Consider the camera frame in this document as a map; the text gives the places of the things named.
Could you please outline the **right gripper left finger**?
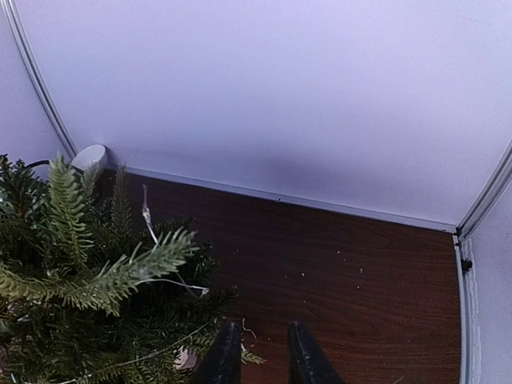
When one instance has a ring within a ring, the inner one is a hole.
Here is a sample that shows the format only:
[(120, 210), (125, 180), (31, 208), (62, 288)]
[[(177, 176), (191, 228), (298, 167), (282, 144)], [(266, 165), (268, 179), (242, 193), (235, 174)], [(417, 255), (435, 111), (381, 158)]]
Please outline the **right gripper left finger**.
[(227, 322), (194, 372), (193, 384), (238, 384), (241, 382), (242, 328)]

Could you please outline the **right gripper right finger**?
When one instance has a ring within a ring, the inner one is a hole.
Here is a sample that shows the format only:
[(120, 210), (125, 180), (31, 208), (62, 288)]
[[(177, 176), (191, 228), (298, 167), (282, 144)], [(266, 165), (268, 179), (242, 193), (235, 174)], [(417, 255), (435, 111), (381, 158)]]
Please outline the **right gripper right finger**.
[(291, 323), (287, 337), (288, 383), (345, 383), (304, 323)]

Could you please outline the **small green christmas tree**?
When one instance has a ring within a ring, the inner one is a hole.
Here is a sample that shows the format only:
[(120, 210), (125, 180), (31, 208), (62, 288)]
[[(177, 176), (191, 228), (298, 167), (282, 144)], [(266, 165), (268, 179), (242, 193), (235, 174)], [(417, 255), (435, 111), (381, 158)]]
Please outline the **small green christmas tree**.
[(125, 169), (101, 196), (95, 168), (48, 167), (1, 157), (2, 382), (188, 382), (238, 298), (211, 245), (189, 219), (136, 230)]

